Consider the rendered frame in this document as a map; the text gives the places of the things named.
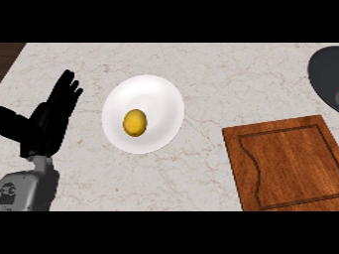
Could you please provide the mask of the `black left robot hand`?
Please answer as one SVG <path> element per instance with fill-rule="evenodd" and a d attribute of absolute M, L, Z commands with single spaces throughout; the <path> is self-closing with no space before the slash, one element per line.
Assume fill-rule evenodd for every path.
<path fill-rule="evenodd" d="M 21 158 L 51 157 L 58 152 L 82 92 L 74 73 L 66 69 L 29 118 L 0 106 L 0 135 L 20 144 Z"/>

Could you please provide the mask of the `brown wooden cutting board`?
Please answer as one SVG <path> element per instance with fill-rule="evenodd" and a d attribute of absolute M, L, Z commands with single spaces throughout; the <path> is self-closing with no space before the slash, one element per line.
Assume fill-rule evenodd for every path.
<path fill-rule="evenodd" d="M 244 211 L 339 210 L 339 146 L 318 115 L 222 130 Z"/>

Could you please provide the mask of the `dark grey pan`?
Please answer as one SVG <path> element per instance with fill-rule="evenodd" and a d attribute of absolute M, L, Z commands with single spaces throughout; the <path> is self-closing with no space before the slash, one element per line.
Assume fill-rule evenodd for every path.
<path fill-rule="evenodd" d="M 339 91 L 339 46 L 320 49 L 306 66 L 308 80 L 322 102 L 339 113 L 334 94 Z"/>

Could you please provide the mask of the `yellow lemon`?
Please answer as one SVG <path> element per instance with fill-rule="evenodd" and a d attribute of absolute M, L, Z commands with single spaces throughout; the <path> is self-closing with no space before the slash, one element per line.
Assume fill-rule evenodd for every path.
<path fill-rule="evenodd" d="M 145 115 L 141 110 L 132 109 L 126 112 L 122 120 L 122 129 L 131 137 L 138 137 L 147 126 Z"/>

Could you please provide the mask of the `white oval plate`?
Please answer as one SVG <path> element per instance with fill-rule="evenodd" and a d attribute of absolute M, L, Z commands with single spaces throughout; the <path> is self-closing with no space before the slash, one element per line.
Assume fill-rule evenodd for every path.
<path fill-rule="evenodd" d="M 131 137 L 122 128 L 129 110 L 138 109 L 147 119 L 145 131 Z M 111 90 L 101 108 L 101 129 L 111 145 L 126 153 L 145 154 L 173 139 L 184 119 L 184 101 L 175 85 L 160 76 L 138 75 Z"/>

